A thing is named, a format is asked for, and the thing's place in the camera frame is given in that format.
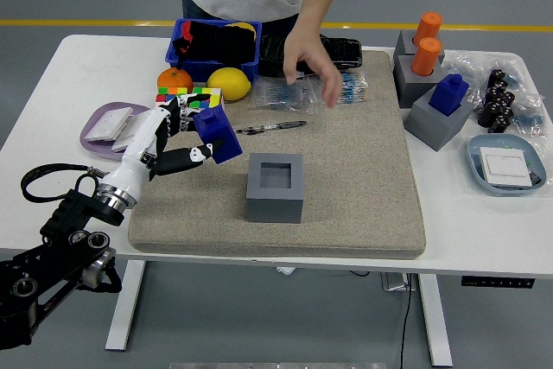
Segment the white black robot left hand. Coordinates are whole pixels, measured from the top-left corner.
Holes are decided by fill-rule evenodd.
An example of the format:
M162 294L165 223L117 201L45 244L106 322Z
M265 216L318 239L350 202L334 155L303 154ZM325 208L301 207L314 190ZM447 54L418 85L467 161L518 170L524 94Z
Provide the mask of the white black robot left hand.
M155 175L195 169L212 157L224 143L223 140L217 139L193 148L163 151L170 137L195 129L192 119L195 113L188 105L209 98L205 93L184 94L150 111L139 124L120 165L100 181L95 199L122 213L139 202L143 186Z

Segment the person's left hand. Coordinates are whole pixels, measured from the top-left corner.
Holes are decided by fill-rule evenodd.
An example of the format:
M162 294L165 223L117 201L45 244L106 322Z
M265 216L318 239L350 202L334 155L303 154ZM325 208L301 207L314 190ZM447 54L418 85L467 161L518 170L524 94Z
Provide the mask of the person's left hand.
M321 98L329 108L333 108L340 97L342 76L322 46L318 30L301 31L294 28L284 43L283 73L289 86L297 79L296 65L305 62L322 81Z

